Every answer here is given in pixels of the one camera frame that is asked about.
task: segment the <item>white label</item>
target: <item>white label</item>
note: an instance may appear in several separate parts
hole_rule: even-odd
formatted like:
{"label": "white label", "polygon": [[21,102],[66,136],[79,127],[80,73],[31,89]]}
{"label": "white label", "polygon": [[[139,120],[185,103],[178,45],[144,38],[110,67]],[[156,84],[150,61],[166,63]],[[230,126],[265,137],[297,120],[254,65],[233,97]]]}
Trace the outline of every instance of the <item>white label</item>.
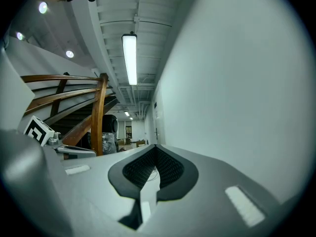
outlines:
{"label": "white label", "polygon": [[65,169],[65,171],[66,171],[67,175],[74,175],[74,174],[78,174],[81,172],[85,172],[89,169],[90,169],[90,167],[88,165],[81,165],[81,166],[76,166],[73,168]]}
{"label": "white label", "polygon": [[225,193],[248,227],[254,227],[265,219],[265,215],[238,186],[227,188]]}

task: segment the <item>ceiling light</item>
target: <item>ceiling light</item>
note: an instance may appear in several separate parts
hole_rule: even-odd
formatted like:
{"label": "ceiling light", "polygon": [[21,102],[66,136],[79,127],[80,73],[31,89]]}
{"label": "ceiling light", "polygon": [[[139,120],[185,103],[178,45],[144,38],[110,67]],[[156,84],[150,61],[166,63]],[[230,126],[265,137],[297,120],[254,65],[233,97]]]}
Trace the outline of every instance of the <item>ceiling light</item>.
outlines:
{"label": "ceiling light", "polygon": [[68,51],[66,52],[66,55],[67,55],[69,58],[73,58],[74,52],[68,50]]}
{"label": "ceiling light", "polygon": [[21,33],[16,33],[16,37],[17,37],[19,40],[22,40],[22,39],[23,39],[23,34],[21,34]]}
{"label": "ceiling light", "polygon": [[130,85],[137,84],[136,41],[137,35],[133,34],[133,32],[131,32],[131,34],[124,34],[122,36],[124,59],[127,70],[128,82]]}
{"label": "ceiling light", "polygon": [[45,2],[41,2],[39,5],[39,12],[41,14],[44,14],[45,12],[47,12],[47,3]]}

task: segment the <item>floor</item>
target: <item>floor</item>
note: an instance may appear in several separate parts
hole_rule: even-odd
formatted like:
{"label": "floor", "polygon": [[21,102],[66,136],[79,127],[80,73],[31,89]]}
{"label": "floor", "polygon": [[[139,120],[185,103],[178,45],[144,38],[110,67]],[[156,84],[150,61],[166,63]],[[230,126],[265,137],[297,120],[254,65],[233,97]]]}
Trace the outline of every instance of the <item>floor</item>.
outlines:
{"label": "floor", "polygon": [[136,142],[131,143],[131,145],[122,145],[118,146],[118,149],[120,150],[121,148],[125,148],[125,150],[130,150],[136,148]]}

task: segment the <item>ceiling pipe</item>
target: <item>ceiling pipe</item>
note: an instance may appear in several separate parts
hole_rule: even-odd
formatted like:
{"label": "ceiling pipe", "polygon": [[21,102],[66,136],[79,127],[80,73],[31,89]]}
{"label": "ceiling pipe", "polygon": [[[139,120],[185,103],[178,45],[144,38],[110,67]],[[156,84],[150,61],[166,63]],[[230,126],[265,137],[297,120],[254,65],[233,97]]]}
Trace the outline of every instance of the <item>ceiling pipe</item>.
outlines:
{"label": "ceiling pipe", "polygon": [[138,102],[138,112],[139,112],[139,121],[141,121],[140,120],[140,102]]}
{"label": "ceiling pipe", "polygon": [[144,119],[146,118],[146,110],[148,108],[149,105],[146,105],[145,109],[144,109]]}
{"label": "ceiling pipe", "polygon": [[141,86],[146,86],[146,87],[155,87],[154,83],[138,83],[137,86],[141,87]]}
{"label": "ceiling pipe", "polygon": [[149,105],[150,101],[139,101],[141,104]]}
{"label": "ceiling pipe", "polygon": [[135,107],[137,107],[136,106],[136,98],[135,98],[135,88],[134,87],[132,87],[132,94],[133,94],[133,98],[134,98],[134,104],[135,104]]}
{"label": "ceiling pipe", "polygon": [[[120,88],[130,88],[130,87],[131,86],[120,86]],[[139,87],[140,89],[148,89],[148,90],[154,90],[155,89],[155,87],[153,87],[153,86],[137,86],[137,87]]]}
{"label": "ceiling pipe", "polygon": [[128,97],[129,97],[129,100],[132,104],[134,104],[134,101],[133,101],[133,97],[132,97],[132,93],[131,93],[131,90],[130,88],[127,88],[127,94],[128,94]]}
{"label": "ceiling pipe", "polygon": [[118,87],[118,91],[119,91],[119,93],[121,94],[121,96],[122,96],[122,98],[124,98],[124,95],[123,95],[123,93],[122,93],[122,91],[121,91],[121,89]]}
{"label": "ceiling pipe", "polygon": [[141,117],[141,121],[143,121],[143,113],[144,113],[144,103],[142,104],[142,117]]}
{"label": "ceiling pipe", "polygon": [[138,86],[136,86],[137,88],[137,96],[138,96],[138,102],[139,102],[139,91],[138,91]]}

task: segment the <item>stair railing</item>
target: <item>stair railing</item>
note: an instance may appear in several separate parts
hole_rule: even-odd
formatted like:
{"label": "stair railing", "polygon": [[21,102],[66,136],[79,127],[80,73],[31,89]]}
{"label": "stair railing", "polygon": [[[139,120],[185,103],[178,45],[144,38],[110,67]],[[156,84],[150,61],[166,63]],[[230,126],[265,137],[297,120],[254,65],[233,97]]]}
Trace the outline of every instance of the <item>stair railing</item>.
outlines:
{"label": "stair railing", "polygon": [[[65,137],[63,138],[63,143],[66,145],[75,146],[77,142],[87,133],[91,128],[91,149],[97,153],[97,156],[103,155],[102,153],[102,117],[103,115],[111,109],[118,101],[117,99],[111,101],[109,104],[104,106],[104,99],[108,96],[112,96],[115,93],[106,95],[107,84],[108,84],[108,75],[101,74],[99,78],[93,77],[80,77],[80,76],[70,76],[68,73],[63,75],[35,75],[35,76],[22,76],[22,80],[25,83],[37,82],[37,81],[47,81],[47,80],[60,80],[58,86],[46,87],[34,89],[33,92],[39,90],[46,90],[57,88],[56,93],[53,95],[48,95],[40,98],[34,99],[28,106],[24,115],[30,114],[34,111],[37,111],[43,107],[52,105],[50,117],[44,122],[47,125],[53,124],[63,117],[69,115],[70,113],[93,103],[92,113],[81,123],[75,126],[70,130]],[[97,84],[67,84],[68,80],[94,80],[97,81]],[[65,87],[67,86],[82,86],[86,85],[89,88],[77,89],[72,91],[64,92]],[[74,105],[62,112],[58,112],[60,101],[64,99],[69,99],[72,97],[77,97],[80,95],[88,94],[95,92],[94,98]]]}

